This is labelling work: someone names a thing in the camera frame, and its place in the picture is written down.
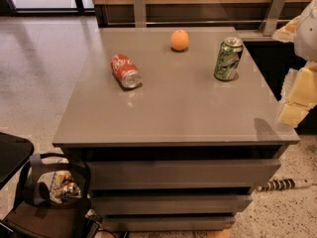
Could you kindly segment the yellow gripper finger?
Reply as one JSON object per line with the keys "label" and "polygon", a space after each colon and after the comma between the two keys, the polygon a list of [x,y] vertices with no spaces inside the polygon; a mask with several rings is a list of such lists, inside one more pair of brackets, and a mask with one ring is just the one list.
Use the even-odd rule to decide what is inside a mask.
{"label": "yellow gripper finger", "polygon": [[297,127],[317,105],[317,64],[310,63],[300,70],[291,68],[285,76],[277,121]]}
{"label": "yellow gripper finger", "polygon": [[272,35],[272,38],[282,43],[293,43],[295,41],[298,21],[299,16],[293,18],[285,26],[276,30]]}

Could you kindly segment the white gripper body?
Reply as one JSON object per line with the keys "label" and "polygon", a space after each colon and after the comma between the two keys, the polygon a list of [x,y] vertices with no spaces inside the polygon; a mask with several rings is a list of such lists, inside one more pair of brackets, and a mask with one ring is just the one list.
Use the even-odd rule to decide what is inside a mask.
{"label": "white gripper body", "polygon": [[294,51],[307,61],[317,61],[317,0],[303,10],[296,24]]}

